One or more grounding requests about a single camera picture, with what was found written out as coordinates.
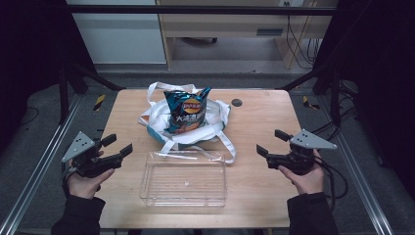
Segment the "black horizontal frame bar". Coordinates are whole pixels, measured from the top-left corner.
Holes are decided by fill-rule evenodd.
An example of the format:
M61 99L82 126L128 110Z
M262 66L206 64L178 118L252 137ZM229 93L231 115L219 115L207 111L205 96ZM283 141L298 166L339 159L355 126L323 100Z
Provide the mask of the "black horizontal frame bar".
M148 5L67 5L71 13L87 14L189 14L189 15L275 15L333 16L336 8L233 7L233 6L148 6Z

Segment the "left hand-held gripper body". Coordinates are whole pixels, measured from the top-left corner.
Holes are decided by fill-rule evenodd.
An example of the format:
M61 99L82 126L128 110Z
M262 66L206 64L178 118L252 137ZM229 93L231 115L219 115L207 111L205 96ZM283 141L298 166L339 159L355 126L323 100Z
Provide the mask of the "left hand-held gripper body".
M79 131L62 158L63 178L75 172L81 177L93 178L110 168L121 167L124 159L121 154L118 152L101 158L99 152L102 147L101 140L94 141Z

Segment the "white cabinet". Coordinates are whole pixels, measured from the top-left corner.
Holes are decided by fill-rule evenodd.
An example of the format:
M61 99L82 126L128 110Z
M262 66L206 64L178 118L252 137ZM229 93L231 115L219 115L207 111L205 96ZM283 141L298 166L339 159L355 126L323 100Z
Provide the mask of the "white cabinet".
M166 63L157 14L72 16L94 64Z

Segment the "yellow black floor tape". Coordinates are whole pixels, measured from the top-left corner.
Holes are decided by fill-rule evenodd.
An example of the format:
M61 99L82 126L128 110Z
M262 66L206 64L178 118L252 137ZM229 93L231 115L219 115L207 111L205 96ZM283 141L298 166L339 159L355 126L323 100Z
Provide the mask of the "yellow black floor tape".
M307 96L302 96L302 103L307 108L310 108L310 109L313 109L313 110L320 110L319 105L315 105L315 104L313 105L313 104L309 103Z
M97 98L96 103L94 105L93 111L99 111L100 110L105 98L106 98L105 94L99 95L99 97Z

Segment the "person's left hand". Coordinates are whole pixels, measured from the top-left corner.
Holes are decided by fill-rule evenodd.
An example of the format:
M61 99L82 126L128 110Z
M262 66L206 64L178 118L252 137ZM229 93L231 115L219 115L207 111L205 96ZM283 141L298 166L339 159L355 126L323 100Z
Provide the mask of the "person's left hand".
M100 185L109 179L114 172L115 170L110 168L93 178L81 177L74 173L67 180L69 193L75 197L91 200L94 198Z

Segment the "person's right hand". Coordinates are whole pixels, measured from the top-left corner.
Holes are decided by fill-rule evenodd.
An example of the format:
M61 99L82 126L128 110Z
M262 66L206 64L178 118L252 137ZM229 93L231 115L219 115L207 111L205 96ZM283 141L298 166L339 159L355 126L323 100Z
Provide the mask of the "person's right hand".
M296 186L300 195L316 194L324 191L324 171L319 164L314 164L311 171L305 175L296 175L281 165L278 169Z

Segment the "black metal stand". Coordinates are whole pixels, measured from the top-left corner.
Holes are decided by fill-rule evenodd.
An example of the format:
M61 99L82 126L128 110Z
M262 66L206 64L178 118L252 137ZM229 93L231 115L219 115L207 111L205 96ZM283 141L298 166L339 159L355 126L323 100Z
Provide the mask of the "black metal stand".
M324 94L328 88L331 88L331 103L330 103L330 118L334 122L336 127L341 126L341 114L339 106L340 95L340 74L333 66L328 64L312 69L310 72L304 74L300 78L279 87L279 90L290 91L295 87L309 81L312 78L316 78L312 91L316 95Z
M84 77L89 77L94 81L102 84L113 91L123 90L122 86L118 86L100 75L95 71L89 70L79 64L64 65L59 71L59 88L60 88L60 105L61 117L60 124L63 124L69 117L69 93L68 85L72 87L76 94L84 94L88 86L84 81Z

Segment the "blue potato chip bag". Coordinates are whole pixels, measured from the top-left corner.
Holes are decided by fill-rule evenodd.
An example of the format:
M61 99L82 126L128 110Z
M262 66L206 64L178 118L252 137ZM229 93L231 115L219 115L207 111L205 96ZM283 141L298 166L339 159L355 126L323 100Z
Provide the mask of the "blue potato chip bag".
M209 92L209 87L196 93L179 90L164 91L170 110L166 131L170 134L180 134L201 126L205 121Z

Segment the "light wooden desk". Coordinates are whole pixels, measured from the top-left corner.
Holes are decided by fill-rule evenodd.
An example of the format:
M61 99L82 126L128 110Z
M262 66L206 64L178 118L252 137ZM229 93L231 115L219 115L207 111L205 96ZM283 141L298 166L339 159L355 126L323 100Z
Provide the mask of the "light wooden desk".
M156 0L159 6L233 6L335 8L339 0ZM331 21L329 16L272 15L177 15L161 14L167 38L269 37L273 39L289 69L305 54L306 39L321 39Z

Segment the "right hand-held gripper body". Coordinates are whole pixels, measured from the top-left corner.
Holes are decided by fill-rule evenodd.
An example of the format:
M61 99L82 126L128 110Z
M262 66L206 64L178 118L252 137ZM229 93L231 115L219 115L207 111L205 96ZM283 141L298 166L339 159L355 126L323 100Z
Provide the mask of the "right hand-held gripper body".
M277 155L268 152L265 159L269 168L277 169L282 165L296 175L305 175L311 171L315 163L316 156L313 154L314 150L337 149L336 144L305 129L302 129L296 135L291 135L291 139L287 142L290 144L290 152L288 154Z

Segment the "clear plastic container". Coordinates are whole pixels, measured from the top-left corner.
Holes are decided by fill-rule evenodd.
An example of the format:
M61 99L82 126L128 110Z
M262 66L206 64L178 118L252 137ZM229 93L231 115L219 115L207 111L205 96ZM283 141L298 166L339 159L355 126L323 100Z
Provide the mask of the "clear plastic container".
M214 151L151 152L140 199L148 207L224 207L226 155Z

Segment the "white tote bag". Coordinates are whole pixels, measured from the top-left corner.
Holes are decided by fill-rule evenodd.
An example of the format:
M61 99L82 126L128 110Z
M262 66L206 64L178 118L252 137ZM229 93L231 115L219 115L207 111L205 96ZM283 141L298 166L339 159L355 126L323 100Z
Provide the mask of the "white tote bag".
M163 144L161 152L168 153L172 150L178 151L187 148L204 151L198 146L199 143L220 140L231 155L225 162L227 164L234 163L237 156L236 148L224 133L231 107L220 100L211 100L207 96L204 123L188 132L170 134L166 131L170 110L164 97L164 91L171 90L196 93L202 89L197 89L194 84L172 85L163 82L155 82L149 86L147 101L150 108L138 118L138 121L147 128L150 136Z

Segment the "aluminium rail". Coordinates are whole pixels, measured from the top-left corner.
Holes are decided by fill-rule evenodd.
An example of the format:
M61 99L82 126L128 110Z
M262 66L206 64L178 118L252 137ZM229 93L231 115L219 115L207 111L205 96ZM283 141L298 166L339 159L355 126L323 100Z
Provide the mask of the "aluminium rail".
M346 164L349 175L355 185L356 191L366 209L368 216L378 235L395 235L392 227L384 214L379 201L370 187L362 169L357 164L354 154L346 142L345 137L340 133L337 135L339 151Z
M20 196L17 198L12 209L0 225L0 235L14 235L40 183L42 182L51 161L55 158L55 155L68 132L82 99L83 97L81 95L73 96L73 100L69 106L68 116L65 117L64 121L56 128L52 139L49 141L39 162L20 193Z

